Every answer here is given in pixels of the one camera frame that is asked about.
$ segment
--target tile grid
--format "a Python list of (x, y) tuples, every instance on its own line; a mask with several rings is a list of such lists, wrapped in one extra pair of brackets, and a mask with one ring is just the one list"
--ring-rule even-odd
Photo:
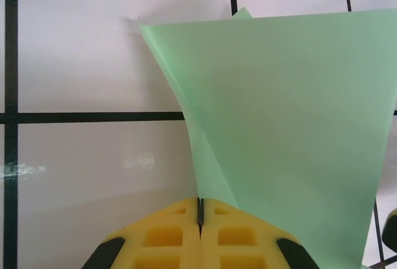
[[(231, 1), (231, 13), (238, 10), (237, 0)], [(351, 11), (350, 0), (347, 1)], [(182, 112), (104, 112), (104, 113), (19, 113), (18, 112), (18, 0), (5, 0), (5, 111), (0, 113), (4, 124), (4, 248), (3, 268), (17, 269), (18, 239), (18, 124), (81, 123), (114, 121), (183, 120)], [(377, 225), (378, 241), (380, 240)], [(383, 260), (397, 262), (397, 256)], [(375, 264), (373, 268), (384, 268)]]

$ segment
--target bent plastic sheet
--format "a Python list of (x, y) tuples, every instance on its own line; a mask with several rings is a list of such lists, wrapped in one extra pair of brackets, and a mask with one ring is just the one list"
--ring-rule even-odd
[(360, 268), (396, 24), (374, 11), (142, 26), (185, 115), (199, 195), (296, 235), (320, 268)]

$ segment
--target green plastic sheet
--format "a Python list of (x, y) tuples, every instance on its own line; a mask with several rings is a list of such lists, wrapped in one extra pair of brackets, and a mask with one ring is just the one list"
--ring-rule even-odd
[(181, 105), (198, 193), (360, 268), (396, 102), (397, 11), (141, 26)]

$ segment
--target black rubber pad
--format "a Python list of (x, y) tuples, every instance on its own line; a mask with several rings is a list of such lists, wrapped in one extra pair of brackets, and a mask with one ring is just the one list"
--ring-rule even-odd
[(383, 228), (383, 243), (394, 252), (397, 252), (397, 215), (389, 218)]
[(125, 240), (121, 237), (102, 243), (95, 249), (82, 269), (110, 269)]
[(277, 245), (291, 269), (319, 269), (302, 245), (289, 239), (279, 239)]

